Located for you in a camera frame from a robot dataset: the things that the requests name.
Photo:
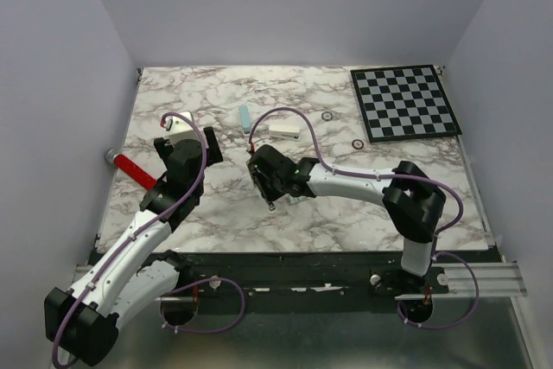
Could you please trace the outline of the light blue stapler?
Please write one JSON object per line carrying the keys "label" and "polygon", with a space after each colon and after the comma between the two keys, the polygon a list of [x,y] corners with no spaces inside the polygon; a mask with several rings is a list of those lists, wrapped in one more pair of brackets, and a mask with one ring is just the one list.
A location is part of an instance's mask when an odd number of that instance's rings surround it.
{"label": "light blue stapler", "polygon": [[240,117],[240,125],[243,133],[249,135],[251,132],[251,117],[246,105],[241,105],[238,108],[238,113]]}

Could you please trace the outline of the staple tray with staples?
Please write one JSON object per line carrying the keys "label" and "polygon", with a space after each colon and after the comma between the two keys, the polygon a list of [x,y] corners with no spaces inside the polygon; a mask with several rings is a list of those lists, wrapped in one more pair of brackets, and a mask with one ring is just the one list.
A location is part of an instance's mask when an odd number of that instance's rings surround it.
{"label": "staple tray with staples", "polygon": [[290,196],[288,198],[288,202],[289,202],[290,205],[295,205],[295,204],[300,203],[304,200],[305,200],[305,197],[303,197],[303,196],[299,196],[299,197]]}

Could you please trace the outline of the beige green stapler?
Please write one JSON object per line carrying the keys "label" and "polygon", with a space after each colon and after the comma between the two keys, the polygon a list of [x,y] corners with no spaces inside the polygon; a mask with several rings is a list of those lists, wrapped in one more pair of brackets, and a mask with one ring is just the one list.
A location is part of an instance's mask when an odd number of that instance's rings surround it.
{"label": "beige green stapler", "polygon": [[268,210],[269,210],[270,213],[274,213],[277,210],[277,207],[273,202],[269,201],[268,202]]}

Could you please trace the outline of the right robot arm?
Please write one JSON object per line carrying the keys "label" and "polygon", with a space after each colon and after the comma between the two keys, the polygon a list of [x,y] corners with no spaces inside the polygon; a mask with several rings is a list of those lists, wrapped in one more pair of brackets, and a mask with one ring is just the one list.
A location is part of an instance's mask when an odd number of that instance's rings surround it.
{"label": "right robot arm", "polygon": [[265,144],[251,153],[247,168],[268,205],[289,195],[295,198],[341,197],[383,207],[404,238],[399,286],[410,293],[429,282],[429,267],[437,223],[446,195],[414,163],[402,161],[394,169],[355,169],[346,175],[326,168],[314,157],[293,162]]}

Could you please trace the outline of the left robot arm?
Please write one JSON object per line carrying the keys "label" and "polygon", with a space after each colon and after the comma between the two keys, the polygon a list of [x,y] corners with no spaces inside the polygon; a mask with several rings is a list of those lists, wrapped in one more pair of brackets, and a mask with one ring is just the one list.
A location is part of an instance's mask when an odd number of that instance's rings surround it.
{"label": "left robot arm", "polygon": [[172,144],[154,141],[166,166],[165,178],[149,190],[132,223],[89,273],[71,289],[52,289],[44,301],[46,336],[89,366],[113,348],[118,295],[150,253],[200,204],[205,168],[223,157],[213,128],[205,137]]}

